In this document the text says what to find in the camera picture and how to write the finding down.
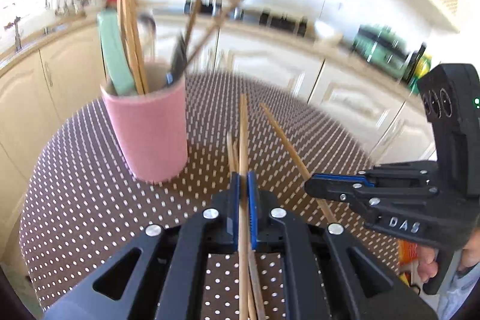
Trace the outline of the right hand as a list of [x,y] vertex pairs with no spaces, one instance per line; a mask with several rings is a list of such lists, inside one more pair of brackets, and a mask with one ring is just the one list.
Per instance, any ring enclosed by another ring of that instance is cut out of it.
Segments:
[[[459,271],[464,271],[470,267],[474,267],[480,260],[480,231],[477,227],[472,233],[468,243],[463,248]],[[439,264],[436,262],[435,250],[429,247],[418,246],[418,266],[417,274],[423,283],[436,276],[439,270]]]

